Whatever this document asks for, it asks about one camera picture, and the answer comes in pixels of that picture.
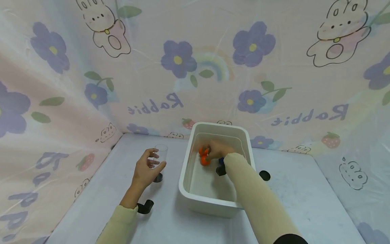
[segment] strawberry print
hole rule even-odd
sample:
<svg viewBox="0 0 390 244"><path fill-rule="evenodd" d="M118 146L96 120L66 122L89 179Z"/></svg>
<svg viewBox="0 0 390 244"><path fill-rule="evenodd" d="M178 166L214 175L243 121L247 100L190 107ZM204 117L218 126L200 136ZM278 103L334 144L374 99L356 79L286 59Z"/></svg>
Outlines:
<svg viewBox="0 0 390 244"><path fill-rule="evenodd" d="M87 156L85 156L81 162L76 165L78 167L78 170L83 172L84 170L88 169L88 167L94 162L95 154L90 153Z"/></svg>
<svg viewBox="0 0 390 244"><path fill-rule="evenodd" d="M334 149L340 145L341 140L339 135L328 132L328 134L321 139L321 142L328 148Z"/></svg>
<svg viewBox="0 0 390 244"><path fill-rule="evenodd" d="M184 128L192 130L192 126L195 124L195 122L192 119L183 119L181 122L184 126Z"/></svg>

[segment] finger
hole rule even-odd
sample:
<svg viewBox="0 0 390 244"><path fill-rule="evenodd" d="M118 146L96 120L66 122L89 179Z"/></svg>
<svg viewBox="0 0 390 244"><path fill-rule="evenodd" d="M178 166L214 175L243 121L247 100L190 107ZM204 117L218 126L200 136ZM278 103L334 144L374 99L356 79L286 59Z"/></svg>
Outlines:
<svg viewBox="0 0 390 244"><path fill-rule="evenodd" d="M158 156L156 153L152 153L151 155L150 155L150 158L155 158L155 159L157 159L157 158L159 158L160 156Z"/></svg>
<svg viewBox="0 0 390 244"><path fill-rule="evenodd" d="M159 162L159 161L155 161L155 160L148 159L148 160L147 160L147 164L148 164L148 165L160 164L160 162Z"/></svg>
<svg viewBox="0 0 390 244"><path fill-rule="evenodd" d="M146 149L145 152L142 154L141 159L144 159L144 161L146 162L146 160L149 157L152 157L155 152L158 152L158 149L155 148Z"/></svg>
<svg viewBox="0 0 390 244"><path fill-rule="evenodd" d="M206 157L206 161L211 161L213 159L217 159L218 158L218 155L216 155L216 153L210 153L207 157Z"/></svg>
<svg viewBox="0 0 390 244"><path fill-rule="evenodd" d="M157 176L167 165L166 161L162 161L159 166L153 169L155 176Z"/></svg>
<svg viewBox="0 0 390 244"><path fill-rule="evenodd" d="M209 149L209 153L211 152L211 147L210 147L210 143L209 142L203 144L202 152L204 152L206 149Z"/></svg>

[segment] white plastic tub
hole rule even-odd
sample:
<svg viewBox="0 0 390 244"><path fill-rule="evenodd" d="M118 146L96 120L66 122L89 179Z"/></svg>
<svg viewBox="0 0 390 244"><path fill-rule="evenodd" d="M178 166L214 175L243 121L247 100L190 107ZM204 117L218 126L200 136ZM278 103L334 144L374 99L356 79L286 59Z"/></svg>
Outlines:
<svg viewBox="0 0 390 244"><path fill-rule="evenodd" d="M248 132L241 127L214 123L194 124L180 174L179 190L186 198L190 210L232 218L240 209L236 202L236 191L227 175L218 176L218 159L208 166L200 164L199 148L208 140L218 139L244 155L253 169L252 148Z"/></svg>

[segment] orange toy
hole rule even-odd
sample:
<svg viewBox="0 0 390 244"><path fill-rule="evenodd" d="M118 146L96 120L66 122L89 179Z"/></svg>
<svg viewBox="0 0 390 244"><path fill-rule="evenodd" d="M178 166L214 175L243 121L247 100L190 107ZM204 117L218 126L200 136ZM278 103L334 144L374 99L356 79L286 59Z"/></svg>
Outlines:
<svg viewBox="0 0 390 244"><path fill-rule="evenodd" d="M207 166L210 164L210 161L206 161L207 154L209 153L209 149L207 148L202 152L202 148L199 149L199 155L200 155L200 164L203 166Z"/></svg>
<svg viewBox="0 0 390 244"><path fill-rule="evenodd" d="M202 149L203 148L199 148L199 155L200 156L207 156L207 154L209 154L209 149L207 148L206 150L204 150L204 152L202 152Z"/></svg>
<svg viewBox="0 0 390 244"><path fill-rule="evenodd" d="M210 164L210 161L206 161L206 156L201 156L200 157L200 164L203 166L207 166Z"/></svg>

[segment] white table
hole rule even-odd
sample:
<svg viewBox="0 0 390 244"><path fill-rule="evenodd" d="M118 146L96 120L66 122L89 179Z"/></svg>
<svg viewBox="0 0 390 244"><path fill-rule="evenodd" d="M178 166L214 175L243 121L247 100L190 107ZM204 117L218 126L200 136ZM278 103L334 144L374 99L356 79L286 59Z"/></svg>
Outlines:
<svg viewBox="0 0 390 244"><path fill-rule="evenodd" d="M54 230L47 244L95 243L130 186L135 162L146 148L169 147L161 183L152 183L140 203L154 201L150 214L138 214L130 243L257 243L245 212L224 219L192 212L184 205L178 181L187 140L125 134ZM310 244L364 244L337 196L308 155L253 149L256 169L271 174L277 194Z"/></svg>

